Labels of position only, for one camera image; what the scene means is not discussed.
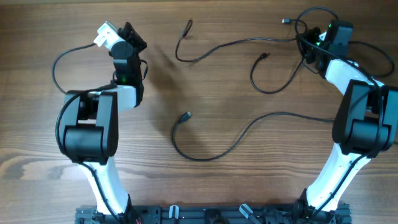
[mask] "table top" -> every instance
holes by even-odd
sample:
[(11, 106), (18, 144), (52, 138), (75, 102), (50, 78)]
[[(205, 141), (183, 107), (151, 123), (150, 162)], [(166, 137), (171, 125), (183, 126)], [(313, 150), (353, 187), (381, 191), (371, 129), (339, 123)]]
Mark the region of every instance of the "table top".
[[(288, 111), (334, 118), (342, 99), (333, 85), (305, 68), (278, 94), (252, 87), (249, 72), (263, 52), (271, 54), (254, 72), (258, 87), (275, 90), (290, 78), (301, 59), (295, 42), (252, 41), (197, 63), (177, 61), (178, 35), (189, 18), (193, 27), (180, 46), (181, 58), (238, 39), (294, 37), (292, 25), (281, 19), (314, 5), (351, 21), (353, 40), (398, 58), (394, 1), (88, 2), (0, 6), (0, 223), (72, 223), (76, 208), (95, 205), (85, 176), (55, 142), (63, 95), (50, 68), (61, 52), (92, 43), (104, 21), (131, 22), (148, 44), (140, 54), (149, 64), (144, 99), (119, 115), (115, 155), (133, 205), (292, 203), (317, 178), (333, 146), (332, 124), (275, 116), (256, 123), (221, 159), (192, 162), (178, 155), (170, 131), (186, 111), (193, 117), (181, 125), (178, 145), (204, 158), (227, 150), (261, 115)], [(303, 18), (323, 30), (330, 19), (325, 12)], [(352, 47), (350, 55), (373, 73), (389, 66), (365, 47)], [(62, 58), (56, 76), (66, 90), (85, 90), (109, 83), (113, 70), (106, 49), (92, 47)], [(381, 81), (398, 86), (396, 74)], [(341, 202), (351, 205), (354, 223), (398, 223), (397, 160), (398, 148), (392, 146), (349, 185)]]

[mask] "wooden table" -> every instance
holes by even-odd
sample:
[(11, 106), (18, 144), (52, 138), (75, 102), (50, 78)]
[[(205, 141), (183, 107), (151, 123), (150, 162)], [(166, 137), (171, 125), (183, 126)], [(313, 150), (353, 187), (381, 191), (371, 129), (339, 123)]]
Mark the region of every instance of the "wooden table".
[[(19, 1), (41, 3), (48, 1)], [(288, 38), (294, 29), (281, 19), (328, 6), (354, 24), (353, 40), (370, 42), (398, 59), (395, 1), (151, 1), (0, 6), (0, 223), (73, 223), (75, 209), (95, 205), (91, 188), (57, 147), (54, 126), (63, 95), (50, 76), (55, 57), (89, 44), (104, 21), (126, 21), (148, 43), (141, 105), (119, 117), (116, 163), (134, 205), (239, 205), (291, 203), (318, 176), (333, 145), (331, 124), (272, 117), (256, 123), (233, 152), (213, 162), (191, 162), (170, 143), (176, 119), (193, 117), (178, 132), (178, 145), (195, 157), (217, 155), (260, 115), (289, 111), (334, 118), (342, 99), (319, 75), (301, 68), (276, 95), (250, 84), (249, 71), (263, 52), (271, 56), (254, 73), (260, 88), (275, 90), (300, 61), (295, 42), (255, 41), (226, 47), (198, 63), (174, 57), (180, 29), (193, 18), (180, 55), (195, 58), (208, 49), (248, 37)], [(303, 18), (326, 29), (331, 17)], [(352, 55), (371, 72), (388, 63), (374, 51)], [(62, 58), (56, 76), (65, 89), (104, 85), (114, 70), (104, 48)], [(396, 75), (383, 82), (398, 85)], [(398, 148), (380, 154), (341, 198), (354, 223), (398, 223)]]

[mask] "wooden surface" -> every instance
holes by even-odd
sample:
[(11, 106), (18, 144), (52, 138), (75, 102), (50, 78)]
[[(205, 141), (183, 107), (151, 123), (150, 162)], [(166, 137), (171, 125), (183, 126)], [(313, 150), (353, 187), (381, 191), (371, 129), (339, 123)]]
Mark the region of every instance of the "wooden surface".
[[(219, 154), (256, 117), (275, 111), (334, 118), (341, 94), (302, 68), (282, 93), (263, 95), (251, 86), (257, 67), (260, 88), (275, 90), (300, 60), (295, 42), (250, 42), (215, 52), (198, 63), (174, 57), (180, 28), (194, 20), (180, 55), (194, 58), (208, 49), (248, 37), (288, 38), (284, 17), (328, 6), (354, 24), (354, 40), (386, 49), (398, 59), (396, 1), (170, 1), (0, 6), (0, 223), (73, 223), (75, 209), (94, 205), (90, 186), (63, 156), (54, 126), (63, 95), (50, 77), (54, 58), (86, 45), (104, 21), (126, 21), (148, 43), (149, 63), (141, 105), (119, 117), (116, 163), (134, 205), (239, 205), (293, 202), (317, 177), (332, 148), (331, 124), (272, 117), (255, 124), (240, 145), (213, 162), (190, 162), (170, 143), (175, 120), (181, 149), (195, 157)], [(314, 12), (310, 27), (325, 29), (331, 17)], [(388, 64), (373, 51), (356, 47), (352, 56), (372, 72)], [(65, 89), (108, 83), (113, 64), (104, 48), (62, 58), (57, 78)], [(396, 75), (383, 82), (398, 85)], [(351, 205), (354, 223), (398, 223), (398, 148), (372, 160), (341, 198)]]

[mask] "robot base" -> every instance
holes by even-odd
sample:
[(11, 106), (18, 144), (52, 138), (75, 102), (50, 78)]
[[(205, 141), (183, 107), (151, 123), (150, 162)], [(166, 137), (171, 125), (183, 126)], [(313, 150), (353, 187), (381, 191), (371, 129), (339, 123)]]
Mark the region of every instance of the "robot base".
[[(306, 219), (292, 220), (292, 204), (268, 205), (251, 207), (253, 216), (261, 224), (319, 224)], [(180, 207), (178, 219), (169, 218), (170, 207), (134, 206), (134, 210), (142, 218), (141, 223), (132, 224), (254, 224), (251, 219), (239, 211), (239, 207)], [(106, 215), (100, 222), (96, 218), (96, 207), (81, 207), (76, 209), (75, 224), (117, 223), (111, 215)], [(328, 224), (351, 224), (351, 212), (348, 204), (340, 204), (335, 215)]]

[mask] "wood grain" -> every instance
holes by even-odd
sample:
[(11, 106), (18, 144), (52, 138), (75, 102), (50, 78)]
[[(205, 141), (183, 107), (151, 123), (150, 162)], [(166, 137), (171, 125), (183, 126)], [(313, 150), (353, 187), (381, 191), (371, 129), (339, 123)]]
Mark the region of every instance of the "wood grain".
[[(291, 43), (250, 42), (220, 49), (198, 63), (174, 57), (178, 34), (194, 25), (180, 49), (195, 58), (225, 42), (248, 37), (288, 38), (284, 17), (322, 5), (353, 22), (354, 40), (376, 44), (398, 58), (398, 5), (394, 1), (169, 1), (0, 6), (0, 223), (72, 223), (80, 205), (95, 198), (83, 174), (61, 155), (54, 126), (63, 96), (50, 67), (66, 49), (89, 44), (104, 21), (126, 21), (148, 43), (149, 63), (142, 104), (119, 117), (116, 163), (134, 205), (237, 205), (293, 202), (325, 164), (333, 141), (331, 124), (275, 116), (255, 124), (231, 154), (213, 162), (190, 162), (170, 143), (175, 120), (191, 111), (177, 141), (184, 152), (209, 157), (229, 148), (244, 128), (265, 113), (289, 111), (333, 118), (340, 93), (301, 68), (282, 93), (262, 95), (249, 71), (263, 52), (271, 56), (254, 74), (260, 88), (274, 90), (300, 60)], [(314, 12), (310, 27), (330, 17)], [(355, 47), (354, 58), (372, 72), (388, 64)], [(109, 82), (111, 58), (96, 47), (67, 55), (56, 76), (65, 89)], [(385, 78), (398, 85), (396, 75)], [(398, 151), (393, 146), (367, 165), (342, 197), (354, 223), (398, 223)]]

